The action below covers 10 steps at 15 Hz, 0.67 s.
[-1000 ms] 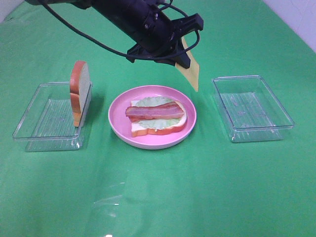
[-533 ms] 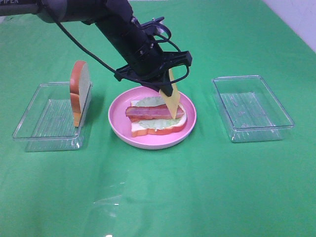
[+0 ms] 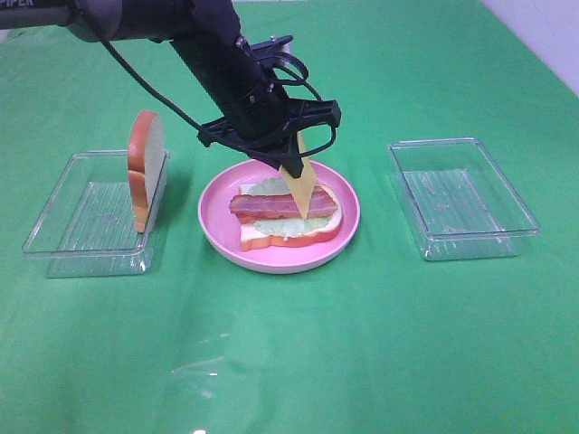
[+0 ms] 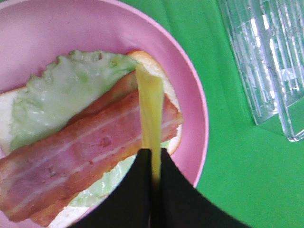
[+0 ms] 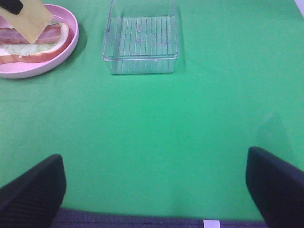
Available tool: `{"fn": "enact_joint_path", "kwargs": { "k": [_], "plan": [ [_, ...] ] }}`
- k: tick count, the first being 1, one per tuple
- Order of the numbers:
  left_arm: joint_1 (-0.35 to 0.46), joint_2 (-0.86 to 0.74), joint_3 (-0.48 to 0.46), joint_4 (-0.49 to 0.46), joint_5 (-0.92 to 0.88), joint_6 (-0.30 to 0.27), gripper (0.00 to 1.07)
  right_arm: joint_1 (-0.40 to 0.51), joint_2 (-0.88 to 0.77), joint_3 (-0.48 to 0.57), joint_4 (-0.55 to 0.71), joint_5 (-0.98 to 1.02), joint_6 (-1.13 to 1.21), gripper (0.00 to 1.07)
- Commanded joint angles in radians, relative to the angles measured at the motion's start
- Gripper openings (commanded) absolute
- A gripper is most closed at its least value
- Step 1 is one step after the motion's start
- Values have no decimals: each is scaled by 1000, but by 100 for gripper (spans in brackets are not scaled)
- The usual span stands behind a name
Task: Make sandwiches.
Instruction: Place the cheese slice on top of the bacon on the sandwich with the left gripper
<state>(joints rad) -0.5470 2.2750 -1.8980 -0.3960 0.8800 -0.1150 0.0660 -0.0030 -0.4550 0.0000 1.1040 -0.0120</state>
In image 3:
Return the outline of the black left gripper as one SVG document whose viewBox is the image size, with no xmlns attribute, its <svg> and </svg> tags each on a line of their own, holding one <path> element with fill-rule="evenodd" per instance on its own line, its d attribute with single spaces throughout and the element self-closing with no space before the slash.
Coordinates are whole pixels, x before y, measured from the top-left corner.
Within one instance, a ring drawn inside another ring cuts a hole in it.
<svg viewBox="0 0 579 434">
<path fill-rule="evenodd" d="M 304 163 L 298 132 L 321 125 L 336 129 L 340 121 L 335 100 L 287 99 L 246 118 L 223 117 L 203 124 L 197 138 L 206 147 L 218 143 L 300 178 Z"/>
</svg>

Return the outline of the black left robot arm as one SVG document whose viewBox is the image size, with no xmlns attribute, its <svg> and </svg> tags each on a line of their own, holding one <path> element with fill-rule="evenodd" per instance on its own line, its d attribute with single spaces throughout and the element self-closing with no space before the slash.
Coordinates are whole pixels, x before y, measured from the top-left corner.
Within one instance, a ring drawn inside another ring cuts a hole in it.
<svg viewBox="0 0 579 434">
<path fill-rule="evenodd" d="M 4 1 L 4 29 L 59 25 L 85 42 L 100 42 L 149 94 L 194 127 L 205 145 L 219 143 L 293 178 L 305 174 L 308 151 L 298 134 L 327 125 L 341 111 L 308 83 L 308 69 L 290 54 L 291 36 L 251 44 L 230 1 Z M 222 117 L 199 124 L 149 85 L 113 42 L 169 42 Z"/>
</svg>

